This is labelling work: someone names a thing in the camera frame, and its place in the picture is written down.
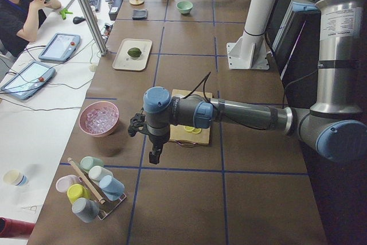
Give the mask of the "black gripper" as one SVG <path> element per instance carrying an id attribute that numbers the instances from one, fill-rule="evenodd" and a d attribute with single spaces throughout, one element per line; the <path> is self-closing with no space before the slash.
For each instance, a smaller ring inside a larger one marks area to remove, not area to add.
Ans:
<path id="1" fill-rule="evenodd" d="M 134 137 L 136 133 L 141 133 L 149 137 L 149 140 L 153 144 L 152 151 L 149 152 L 149 163 L 159 164 L 163 146 L 170 138 L 169 125 L 165 124 L 158 127 L 150 125 L 147 115 L 144 114 L 144 109 L 141 108 L 141 110 L 130 119 L 130 125 L 128 127 L 128 134 L 130 137 Z"/>

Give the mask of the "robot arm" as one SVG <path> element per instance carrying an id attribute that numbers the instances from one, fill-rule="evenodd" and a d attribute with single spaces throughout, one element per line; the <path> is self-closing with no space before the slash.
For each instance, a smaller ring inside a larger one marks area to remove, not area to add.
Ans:
<path id="1" fill-rule="evenodd" d="M 366 155 L 366 126 L 354 101 L 358 45 L 366 0 L 294 0 L 294 10 L 321 12 L 317 100 L 309 109 L 283 109 L 208 99 L 193 92 L 183 98 L 163 87 L 143 96 L 143 109 L 130 120 L 128 134 L 142 133 L 153 144 L 149 161 L 158 164 L 171 126 L 207 129 L 229 122 L 257 130 L 279 130 L 298 138 L 319 155 L 348 162 Z"/>

